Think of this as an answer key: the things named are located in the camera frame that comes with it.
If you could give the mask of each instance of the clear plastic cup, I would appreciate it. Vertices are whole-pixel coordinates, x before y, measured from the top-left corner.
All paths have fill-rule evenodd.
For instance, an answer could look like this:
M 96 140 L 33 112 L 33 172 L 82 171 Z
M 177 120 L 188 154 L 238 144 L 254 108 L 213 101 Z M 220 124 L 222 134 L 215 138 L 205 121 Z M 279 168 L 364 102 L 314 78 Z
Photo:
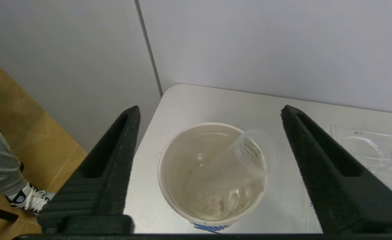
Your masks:
M 241 208 L 241 199 L 263 191 L 265 180 L 264 157 L 245 132 L 188 176 L 187 206 L 200 218 L 220 220 Z
M 169 205 L 197 227 L 215 231 L 251 212 L 264 195 L 266 163 L 248 137 L 227 124 L 203 123 L 170 140 L 158 170 Z

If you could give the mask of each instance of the water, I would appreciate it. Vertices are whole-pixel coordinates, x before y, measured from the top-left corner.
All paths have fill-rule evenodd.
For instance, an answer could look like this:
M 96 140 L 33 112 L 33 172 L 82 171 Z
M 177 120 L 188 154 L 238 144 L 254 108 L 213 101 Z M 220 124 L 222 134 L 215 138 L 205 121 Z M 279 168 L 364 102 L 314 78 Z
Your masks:
M 205 220 L 222 220 L 245 209 L 262 191 L 262 182 L 252 182 L 240 188 L 217 192 L 187 191 L 187 208 Z

